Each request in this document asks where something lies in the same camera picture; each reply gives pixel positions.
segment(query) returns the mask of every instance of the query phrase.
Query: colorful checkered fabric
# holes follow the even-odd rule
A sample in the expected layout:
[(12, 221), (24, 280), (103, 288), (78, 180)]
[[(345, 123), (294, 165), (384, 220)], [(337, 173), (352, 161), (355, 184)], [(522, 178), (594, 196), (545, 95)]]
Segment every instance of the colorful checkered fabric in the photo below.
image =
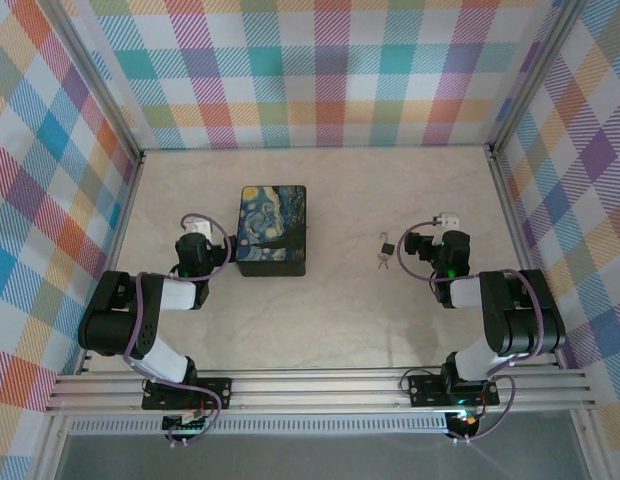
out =
[(567, 0), (553, 0), (550, 11), (546, 14), (546, 17), (543, 20), (543, 24), (541, 25), (541, 28), (539, 28), (539, 31), (534, 38), (534, 42), (532, 42), (532, 46), (530, 47), (530, 50), (528, 50), (528, 54), (526, 55), (525, 60), (519, 68), (519, 72), (517, 73), (515, 81), (510, 87), (508, 96), (501, 105), (501, 109), (499, 110), (499, 114), (497, 115), (497, 119), (494, 122), (492, 129), (490, 130), (490, 134), (488, 135), (486, 143), (492, 144), (495, 142), (497, 135), (503, 127), (504, 121), (506, 120), (506, 118), (508, 118), (508, 115), (510, 114), (513, 102), (517, 99), (517, 97), (521, 93), (523, 86), (528, 81), (528, 77), (530, 76), (530, 70), (532, 70), (532, 67), (539, 59), (542, 47), (552, 33), (552, 28), (556, 24), (559, 14), (561, 13), (561, 10), (564, 7), (566, 1)]
[(35, 0), (0, 0), (0, 478), (69, 373), (132, 162)]
[(140, 143), (182, 149), (482, 144), (549, 0), (90, 4), (149, 126)]
[(509, 188), (620, 461), (620, 0), (591, 0), (506, 149)]

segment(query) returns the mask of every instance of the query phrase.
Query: aluminum rail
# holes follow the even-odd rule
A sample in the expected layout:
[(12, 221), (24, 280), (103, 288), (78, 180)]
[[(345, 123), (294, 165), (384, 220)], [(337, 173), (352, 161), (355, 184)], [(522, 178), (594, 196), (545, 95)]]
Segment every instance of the aluminum rail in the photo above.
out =
[[(230, 408), (223, 415), (455, 412), (458, 407), (410, 407), (398, 388), (405, 368), (361, 370), (265, 370), (199, 372), (200, 377), (233, 379)], [(594, 395), (581, 370), (556, 365), (516, 366), (505, 370), (515, 378), (514, 411), (557, 411), (594, 408)], [(121, 415), (185, 413), (141, 409), (142, 379), (134, 373), (84, 373), (61, 376), (48, 404), (49, 415)], [(497, 382), (501, 411), (510, 383)]]
[(503, 121), (501, 130), (494, 139), (493, 146), (498, 153), (502, 153), (516, 132), (521, 119), (525, 115), (539, 87), (546, 79), (561, 47), (572, 32), (572, 29), (587, 4), (587, 0), (564, 0), (561, 12), (550, 29), (550, 35), (545, 40), (534, 61), (528, 77), (521, 90), (517, 92), (513, 105), (510, 107)]
[[(503, 215), (510, 231), (512, 244), (514, 245), (517, 259), (522, 268), (534, 268), (530, 251), (525, 241), (525, 236), (518, 221), (514, 200), (507, 188), (506, 177), (501, 167), (502, 161), (498, 152), (494, 148), (486, 146), (486, 159), (490, 173), (492, 174), (494, 185), (499, 196), (499, 202), (503, 210)], [(557, 352), (557, 363), (563, 368), (567, 366), (567, 362), (563, 356), (563, 352)], [(612, 480), (620, 478), (620, 470), (615, 458), (611, 455), (610, 450), (605, 447), (607, 445), (606, 435), (602, 425), (602, 420), (597, 415), (596, 409), (574, 409), (570, 412), (575, 431), (579, 439), (581, 451), (585, 457), (588, 471), (592, 478), (597, 480)]]
[(142, 149), (64, 7), (59, 0), (38, 0), (38, 4), (66, 48), (89, 92), (101, 107), (126, 154), (135, 162), (141, 161)]

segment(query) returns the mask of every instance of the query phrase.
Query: box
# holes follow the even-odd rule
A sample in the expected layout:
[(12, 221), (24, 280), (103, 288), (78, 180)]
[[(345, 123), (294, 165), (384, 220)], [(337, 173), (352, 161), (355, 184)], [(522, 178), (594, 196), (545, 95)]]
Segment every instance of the box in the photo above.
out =
[(306, 274), (306, 187), (243, 188), (237, 265), (244, 277)]

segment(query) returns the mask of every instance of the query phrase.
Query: wire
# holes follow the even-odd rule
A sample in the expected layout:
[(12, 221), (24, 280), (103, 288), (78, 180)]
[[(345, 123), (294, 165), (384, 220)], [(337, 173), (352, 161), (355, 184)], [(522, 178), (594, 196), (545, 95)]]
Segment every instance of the wire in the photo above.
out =
[(409, 370), (406, 370), (403, 375), (401, 376), (401, 380), (399, 380), (399, 390), (401, 390), (403, 393), (405, 393), (406, 395), (410, 395), (410, 392), (405, 390), (403, 388), (403, 381), (406, 379), (406, 376), (410, 373), (410, 372), (425, 372), (428, 375), (432, 375), (433, 377), (436, 377), (436, 375), (432, 372), (429, 372), (428, 370), (426, 370), (425, 368), (411, 368)]
[(481, 397), (481, 413), (479, 414), (479, 418), (483, 418), (486, 415), (486, 409), (488, 408), (488, 400), (486, 398), (486, 393), (485, 392), (481, 392), (481, 394), (479, 395)]
[[(223, 229), (223, 227), (218, 222), (216, 222), (215, 220), (213, 220), (212, 218), (210, 218), (210, 217), (208, 217), (206, 215), (201, 215), (201, 214), (198, 214), (198, 213), (188, 213), (188, 214), (184, 215), (181, 218), (181, 221), (180, 221), (180, 224), (181, 224), (182, 228), (185, 228), (184, 221), (185, 221), (186, 218), (189, 218), (189, 217), (201, 218), (203, 220), (206, 220), (206, 221), (210, 222), (212, 225), (214, 225), (215, 227), (217, 227), (219, 229), (219, 231), (223, 234), (223, 238), (225, 240), (225, 243), (226, 243), (226, 246), (227, 246), (227, 249), (228, 249), (228, 253), (226, 255), (226, 258), (225, 258), (224, 262), (219, 266), (219, 268), (217, 270), (213, 271), (209, 275), (204, 275), (203, 277), (189, 277), (188, 278), (188, 277), (169, 277), (167, 275), (162, 275), (162, 276), (164, 278), (171, 278), (172, 280), (181, 280), (181, 281), (188, 281), (188, 282), (199, 282), (199, 281), (209, 280), (210, 278), (214, 277), (215, 275), (218, 275), (221, 271), (223, 271), (223, 269), (230, 262), (230, 256), (232, 255), (232, 244), (230, 242), (230, 237), (228, 236), (226, 231)], [(219, 398), (219, 395), (217, 395), (212, 390), (209, 390), (209, 389), (203, 388), (203, 387), (196, 387), (196, 386), (193, 386), (193, 385), (185, 385), (185, 384), (182, 384), (182, 383), (175, 383), (175, 382), (171, 382), (169, 380), (164, 380), (162, 378), (156, 378), (151, 373), (149, 373), (146, 370), (144, 370), (143, 368), (137, 366), (135, 364), (134, 360), (130, 358), (130, 354), (132, 353), (132, 349), (134, 348), (134, 345), (137, 343), (137, 338), (139, 337), (139, 332), (141, 330), (141, 324), (143, 323), (143, 290), (142, 290), (142, 287), (141, 287), (141, 278), (143, 277), (143, 275), (145, 275), (145, 272), (140, 272), (140, 273), (137, 274), (137, 277), (135, 278), (135, 288), (136, 288), (136, 292), (137, 292), (137, 318), (135, 320), (135, 324), (134, 324), (134, 327), (132, 329), (132, 335), (130, 336), (130, 341), (128, 342), (128, 345), (126, 346), (126, 349), (125, 349), (125, 351), (123, 353), (123, 360), (130, 366), (130, 368), (132, 368), (132, 370), (134, 370), (135, 372), (137, 372), (142, 377), (145, 377), (146, 379), (148, 379), (148, 380), (150, 380), (150, 381), (152, 381), (154, 383), (160, 383), (160, 384), (166, 385), (168, 387), (178, 388), (178, 389), (182, 389), (182, 390), (189, 390), (189, 391), (192, 391), (192, 392), (200, 392), (200, 393), (209, 395), (214, 400), (214, 402), (216, 404), (216, 409), (214, 410), (214, 416), (212, 417), (212, 420), (210, 422), (206, 422), (205, 427), (197, 435), (195, 435), (194, 437), (192, 437), (189, 440), (186, 440), (184, 438), (181, 442), (177, 442), (173, 438), (173, 436), (172, 436), (172, 430), (168, 431), (168, 440), (170, 440), (170, 446), (171, 447), (176, 447), (177, 445), (183, 446), (183, 447), (187, 447), (188, 445), (192, 445), (193, 443), (198, 442), (205, 435), (205, 433), (208, 432), (208, 430), (210, 430), (214, 426), (214, 424), (219, 419), (219, 415), (221, 415), (221, 409), (223, 407), (223, 404), (221, 402), (221, 398)]]
[(512, 390), (510, 391), (510, 399), (508, 400), (508, 403), (506, 404), (506, 408), (503, 410), (503, 412), (501, 412), (501, 415), (499, 415), (499, 418), (497, 418), (497, 421), (494, 422), (494, 424), (491, 427), (489, 427), (487, 430), (484, 430), (483, 432), (478, 433), (472, 438), (462, 437), (461, 435), (453, 431), (448, 432), (450, 433), (450, 435), (452, 435), (453, 437), (459, 440), (465, 440), (469, 444), (470, 441), (474, 442), (475, 440), (480, 440), (486, 437), (487, 435), (490, 435), (492, 432), (494, 432), (499, 427), (499, 425), (501, 425), (501, 423), (503, 422), (503, 419), (506, 417), (506, 415), (512, 408), (512, 404), (514, 403), (514, 397), (517, 394), (517, 385), (515, 384), (514, 378), (511, 377), (510, 375), (497, 375), (492, 380), (496, 381), (496, 380), (501, 380), (502, 378), (508, 379), (510, 381), (510, 385), (512, 385)]
[(430, 274), (430, 281), (428, 282), (428, 285), (430, 286), (430, 291), (432, 292), (432, 294), (436, 297), (437, 296), (437, 292), (434, 291), (434, 283), (432, 282), (432, 278), (437, 274), (437, 272), (432, 272)]

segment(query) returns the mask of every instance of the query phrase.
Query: purple cable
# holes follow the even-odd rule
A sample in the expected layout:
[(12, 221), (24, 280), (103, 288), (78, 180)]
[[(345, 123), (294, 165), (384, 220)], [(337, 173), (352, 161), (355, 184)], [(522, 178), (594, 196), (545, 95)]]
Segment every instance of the purple cable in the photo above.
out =
[(497, 427), (499, 425), (501, 425), (501, 423), (503, 422), (503, 419), (506, 418), (506, 415), (508, 414), (508, 412), (510, 411), (510, 409), (512, 408), (512, 404), (514, 403), (514, 397), (517, 393), (517, 385), (514, 382), (514, 378), (511, 377), (510, 375), (497, 375), (496, 377), (493, 377), (493, 380), (500, 380), (502, 378), (506, 378), (510, 381), (510, 384), (512, 385), (512, 391), (510, 392), (510, 399), (508, 400), (508, 404), (506, 405), (506, 408), (503, 410), (503, 412), (501, 412), (501, 415), (499, 415), (499, 418), (497, 418), (497, 421), (494, 422), (494, 425), (492, 425), (490, 428), (488, 428), (487, 430), (475, 435), (474, 437), (471, 438), (466, 438), (466, 437), (462, 437), (461, 435), (459, 435), (458, 433), (454, 433), (454, 432), (449, 432), (450, 435), (452, 435), (453, 437), (458, 438), (459, 440), (465, 440), (466, 442), (470, 443), (470, 440), (472, 440), (473, 442), (475, 440), (480, 440), (484, 437), (486, 437), (487, 435), (490, 435), (492, 432), (494, 432)]
[[(188, 278), (188, 277), (169, 277), (167, 275), (164, 275), (164, 277), (165, 278), (171, 278), (172, 280), (181, 280), (181, 281), (188, 281), (188, 282), (192, 282), (192, 281), (199, 282), (199, 281), (209, 280), (210, 278), (212, 278), (215, 275), (219, 274), (228, 265), (228, 263), (230, 262), (230, 256), (232, 255), (232, 244), (230, 243), (230, 237), (228, 236), (226, 231), (223, 229), (223, 227), (218, 222), (216, 222), (215, 220), (213, 220), (212, 218), (210, 218), (210, 217), (208, 217), (206, 215), (201, 215), (199, 213), (188, 213), (188, 214), (184, 215), (181, 218), (181, 221), (179, 222), (181, 224), (182, 228), (185, 228), (184, 221), (188, 217), (201, 218), (203, 220), (206, 220), (206, 221), (210, 222), (215, 227), (217, 227), (219, 229), (219, 231), (223, 234), (223, 238), (224, 238), (225, 243), (226, 243), (228, 254), (226, 255), (226, 258), (223, 261), (223, 263), (221, 264), (221, 266), (219, 266), (219, 268), (217, 270), (215, 270), (214, 272), (210, 273), (209, 275), (205, 275), (203, 277), (190, 277), (190, 278)], [(217, 395), (212, 390), (209, 390), (207, 388), (202, 388), (202, 387), (195, 387), (195, 386), (192, 386), (192, 385), (184, 385), (184, 384), (181, 384), (181, 383), (175, 383), (175, 382), (171, 382), (169, 380), (163, 380), (163, 379), (160, 379), (160, 378), (156, 378), (154, 375), (150, 374), (149, 372), (145, 371), (144, 369), (134, 365), (134, 363), (133, 363), (134, 361), (130, 358), (130, 354), (132, 353), (132, 349), (134, 348), (134, 345), (137, 342), (137, 338), (138, 338), (139, 332), (141, 330), (141, 324), (143, 323), (143, 295), (142, 295), (142, 289), (141, 289), (141, 277), (144, 274), (145, 274), (145, 272), (140, 272), (140, 273), (137, 274), (137, 277), (135, 278), (135, 287), (136, 287), (136, 291), (137, 291), (137, 318), (135, 320), (135, 324), (134, 324), (134, 327), (132, 329), (132, 335), (130, 336), (130, 341), (128, 342), (128, 345), (126, 346), (125, 352), (123, 353), (123, 360), (130, 366), (130, 368), (132, 368), (132, 370), (134, 370), (139, 375), (141, 375), (142, 377), (147, 378), (148, 380), (150, 380), (152, 382), (160, 383), (162, 385), (166, 385), (166, 386), (173, 387), (173, 388), (180, 388), (182, 390), (189, 390), (189, 391), (193, 391), (193, 392), (204, 393), (204, 394), (212, 397), (212, 399), (215, 401), (215, 404), (216, 404), (217, 408), (215, 409), (214, 417), (212, 417), (212, 420), (207, 423), (207, 425), (204, 427), (203, 430), (201, 430), (201, 432), (199, 432), (197, 435), (192, 437), (189, 441), (186, 441), (184, 439), (182, 441), (182, 443), (178, 443), (172, 437), (172, 430), (168, 431), (168, 439), (171, 442), (170, 443), (171, 446), (174, 447), (176, 445), (182, 445), (184, 447), (187, 447), (188, 445), (192, 445), (193, 443), (198, 442), (203, 437), (203, 435), (208, 430), (210, 430), (213, 427), (213, 425), (217, 422), (217, 420), (219, 419), (219, 415), (221, 414), (222, 402), (221, 402), (221, 398), (219, 398), (219, 395)]]

